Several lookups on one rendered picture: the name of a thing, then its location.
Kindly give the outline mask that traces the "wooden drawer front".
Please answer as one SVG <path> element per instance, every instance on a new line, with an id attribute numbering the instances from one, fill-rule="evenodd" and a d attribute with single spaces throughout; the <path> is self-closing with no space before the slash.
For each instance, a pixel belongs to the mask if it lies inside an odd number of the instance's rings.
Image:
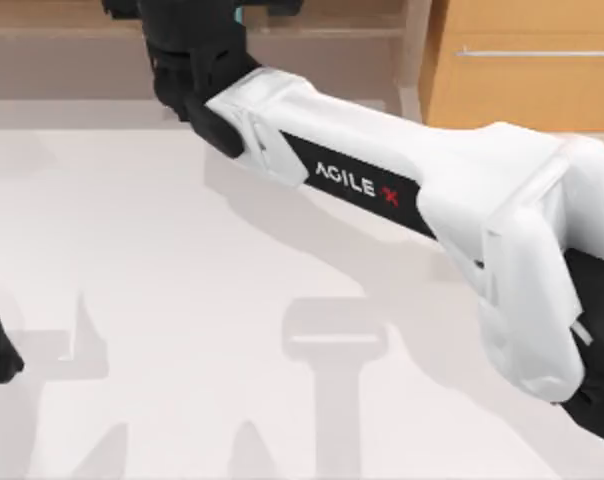
<path id="1" fill-rule="evenodd" d="M 604 131 L 604 58 L 476 58 L 471 50 L 604 50 L 604 34 L 454 34 L 443 40 L 425 120 L 507 121 L 545 131 Z"/>

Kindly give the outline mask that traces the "pale wooden open shelves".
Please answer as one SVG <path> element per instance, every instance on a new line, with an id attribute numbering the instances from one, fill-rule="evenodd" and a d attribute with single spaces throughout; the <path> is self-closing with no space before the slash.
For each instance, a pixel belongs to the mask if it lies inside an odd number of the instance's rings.
<path id="1" fill-rule="evenodd" d="M 367 107 L 421 118 L 390 41 L 252 35 L 262 62 Z M 182 129 L 155 99 L 143 42 L 113 32 L 0 30 L 0 130 Z"/>

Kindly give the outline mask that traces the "wooden cupboard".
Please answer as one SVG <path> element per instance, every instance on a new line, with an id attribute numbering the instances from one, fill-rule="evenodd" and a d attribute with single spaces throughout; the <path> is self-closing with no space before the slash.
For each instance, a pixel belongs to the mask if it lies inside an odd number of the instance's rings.
<path id="1" fill-rule="evenodd" d="M 423 121 L 604 132 L 604 0 L 432 0 Z"/>

